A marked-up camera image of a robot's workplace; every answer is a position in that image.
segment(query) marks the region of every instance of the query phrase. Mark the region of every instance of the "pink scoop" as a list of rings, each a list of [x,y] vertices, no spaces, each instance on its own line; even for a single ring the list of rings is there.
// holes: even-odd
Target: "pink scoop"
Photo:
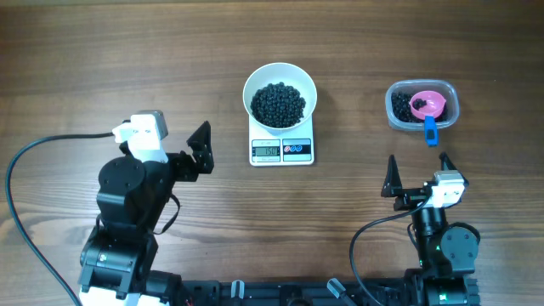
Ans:
[[[414,108],[414,102],[417,99],[427,101],[427,105],[423,106],[419,110]],[[414,94],[410,100],[411,113],[421,120],[425,120],[425,116],[432,116],[434,118],[440,116],[444,111],[445,99],[442,94],[432,90],[426,90]]]

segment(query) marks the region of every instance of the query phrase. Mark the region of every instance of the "blue handle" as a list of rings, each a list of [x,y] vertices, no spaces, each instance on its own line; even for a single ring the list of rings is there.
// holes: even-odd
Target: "blue handle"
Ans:
[[[425,116],[425,141],[429,147],[439,145],[439,130],[432,116]]]

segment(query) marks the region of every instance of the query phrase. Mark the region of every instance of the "white bowl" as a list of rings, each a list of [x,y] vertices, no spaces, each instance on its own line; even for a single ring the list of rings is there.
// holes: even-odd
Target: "white bowl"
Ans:
[[[286,86],[293,86],[300,92],[300,96],[306,101],[306,106],[303,109],[304,117],[301,121],[292,127],[269,127],[261,122],[258,122],[252,113],[252,99],[255,93],[268,84],[277,84],[283,82]],[[255,70],[249,78],[247,78],[246,85],[244,86],[244,106],[249,114],[250,120],[255,121],[261,127],[273,131],[284,132],[298,127],[303,124],[312,116],[315,105],[317,104],[317,89],[315,88],[314,81],[306,71],[292,64],[287,63],[272,63],[264,65],[261,68]]]

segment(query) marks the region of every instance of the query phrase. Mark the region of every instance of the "wooden table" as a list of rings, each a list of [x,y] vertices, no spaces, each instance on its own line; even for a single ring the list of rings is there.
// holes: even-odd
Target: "wooden table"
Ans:
[[[395,154],[409,187],[445,150],[470,179],[448,211],[482,233],[483,305],[544,303],[543,7],[538,2],[218,2],[0,9],[0,173],[42,136],[111,130],[163,110],[168,151],[205,120],[215,169],[177,184],[175,225],[157,239],[154,269],[186,280],[353,280],[349,240],[393,214],[380,197]],[[270,62],[303,67],[318,87],[312,167],[254,168],[241,90]],[[460,96],[458,122],[428,149],[388,126],[396,81],[436,78]],[[44,144],[14,171],[15,205],[32,239],[77,290],[79,255],[99,212],[98,172],[113,139]],[[0,205],[0,304],[70,301]],[[165,209],[161,225],[174,206]],[[365,233],[365,277],[418,265],[408,218]]]

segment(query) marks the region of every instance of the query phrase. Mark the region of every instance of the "plastic container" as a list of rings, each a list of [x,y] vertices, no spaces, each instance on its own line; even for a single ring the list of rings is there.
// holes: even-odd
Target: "plastic container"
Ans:
[[[445,98],[445,104],[448,108],[447,119],[443,122],[437,122],[437,128],[447,128],[457,121],[460,114],[459,99],[457,98],[457,91],[451,84],[440,80],[406,80],[391,85],[385,93],[385,111],[388,113],[391,128],[402,131],[425,130],[423,123],[402,122],[399,120],[393,113],[393,104],[391,103],[392,93],[417,94],[425,90],[433,90],[442,94]]]

